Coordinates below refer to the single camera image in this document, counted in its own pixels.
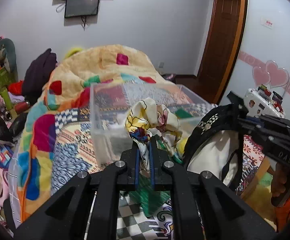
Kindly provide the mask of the hand holding second gripper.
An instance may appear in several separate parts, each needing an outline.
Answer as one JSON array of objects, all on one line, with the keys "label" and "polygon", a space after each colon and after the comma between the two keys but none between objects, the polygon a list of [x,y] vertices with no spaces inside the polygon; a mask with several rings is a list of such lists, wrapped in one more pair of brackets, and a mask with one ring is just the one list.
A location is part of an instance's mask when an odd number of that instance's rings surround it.
[{"label": "hand holding second gripper", "polygon": [[271,183],[271,204],[282,207],[290,197],[290,168],[276,163]]}]

